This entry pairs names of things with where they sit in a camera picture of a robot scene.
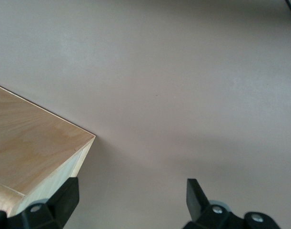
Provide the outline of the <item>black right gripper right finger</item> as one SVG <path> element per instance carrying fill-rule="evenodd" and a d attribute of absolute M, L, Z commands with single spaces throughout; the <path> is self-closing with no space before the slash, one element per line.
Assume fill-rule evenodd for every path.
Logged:
<path fill-rule="evenodd" d="M 218 201 L 210 202 L 196 179 L 187 179 L 186 203 L 191 216 L 185 229 L 277 229 L 279 225 L 261 212 L 247 212 L 243 218 Z"/>

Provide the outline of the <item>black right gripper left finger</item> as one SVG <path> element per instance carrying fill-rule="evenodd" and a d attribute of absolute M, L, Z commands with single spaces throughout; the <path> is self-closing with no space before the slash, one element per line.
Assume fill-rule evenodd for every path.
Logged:
<path fill-rule="evenodd" d="M 68 178 L 45 202 L 34 203 L 7 219 L 8 229 L 62 229 L 79 203 L 79 180 Z"/>

